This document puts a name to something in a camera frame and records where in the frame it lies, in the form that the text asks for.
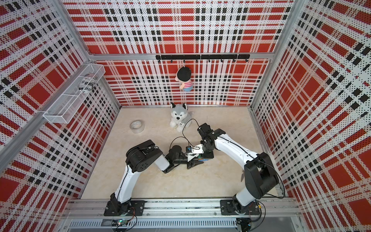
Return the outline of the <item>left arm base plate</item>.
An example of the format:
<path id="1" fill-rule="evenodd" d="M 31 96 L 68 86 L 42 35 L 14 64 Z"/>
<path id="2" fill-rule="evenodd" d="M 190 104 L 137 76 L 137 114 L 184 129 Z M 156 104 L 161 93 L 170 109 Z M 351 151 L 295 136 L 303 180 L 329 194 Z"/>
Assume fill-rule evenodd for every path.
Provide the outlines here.
<path id="1" fill-rule="evenodd" d="M 120 203 L 118 201 L 110 200 L 108 201 L 104 216 L 142 216 L 145 208 L 145 201 L 127 201 L 125 203 Z"/>

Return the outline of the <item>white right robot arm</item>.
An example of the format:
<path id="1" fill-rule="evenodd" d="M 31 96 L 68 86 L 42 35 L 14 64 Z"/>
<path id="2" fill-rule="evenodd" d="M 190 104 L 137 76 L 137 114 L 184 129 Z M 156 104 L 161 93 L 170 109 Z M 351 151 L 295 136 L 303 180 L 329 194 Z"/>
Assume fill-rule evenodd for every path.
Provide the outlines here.
<path id="1" fill-rule="evenodd" d="M 217 149 L 227 154 L 243 169 L 245 187 L 233 197 L 238 207 L 245 207 L 261 199 L 280 184 L 280 177 L 267 153 L 253 152 L 238 144 L 223 130 L 213 130 L 206 123 L 198 127 L 198 133 L 202 138 L 205 154 Z"/>

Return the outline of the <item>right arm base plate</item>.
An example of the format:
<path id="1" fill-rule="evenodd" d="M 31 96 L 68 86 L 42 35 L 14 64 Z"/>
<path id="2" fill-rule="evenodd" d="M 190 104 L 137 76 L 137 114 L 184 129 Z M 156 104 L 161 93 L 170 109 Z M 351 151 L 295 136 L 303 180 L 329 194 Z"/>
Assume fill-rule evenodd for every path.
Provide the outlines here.
<path id="1" fill-rule="evenodd" d="M 261 214 L 260 207 L 256 201 L 252 201 L 246 206 L 243 206 L 236 199 L 221 200 L 220 210 L 221 214 L 224 216 L 259 216 Z"/>

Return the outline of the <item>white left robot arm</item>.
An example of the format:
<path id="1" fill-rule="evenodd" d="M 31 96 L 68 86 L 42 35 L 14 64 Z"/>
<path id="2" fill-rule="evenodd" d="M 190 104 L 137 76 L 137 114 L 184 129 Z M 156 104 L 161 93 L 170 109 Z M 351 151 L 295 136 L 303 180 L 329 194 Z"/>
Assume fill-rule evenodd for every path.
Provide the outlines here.
<path id="1" fill-rule="evenodd" d="M 118 189 L 110 196 L 110 203 L 116 208 L 127 206 L 140 174 L 152 164 L 166 174 L 179 165 L 187 165 L 189 169 L 202 164 L 203 162 L 197 160 L 197 157 L 203 153 L 201 144 L 187 147 L 185 153 L 180 146 L 173 146 L 166 156 L 152 140 L 132 147 L 126 153 L 125 172 Z"/>

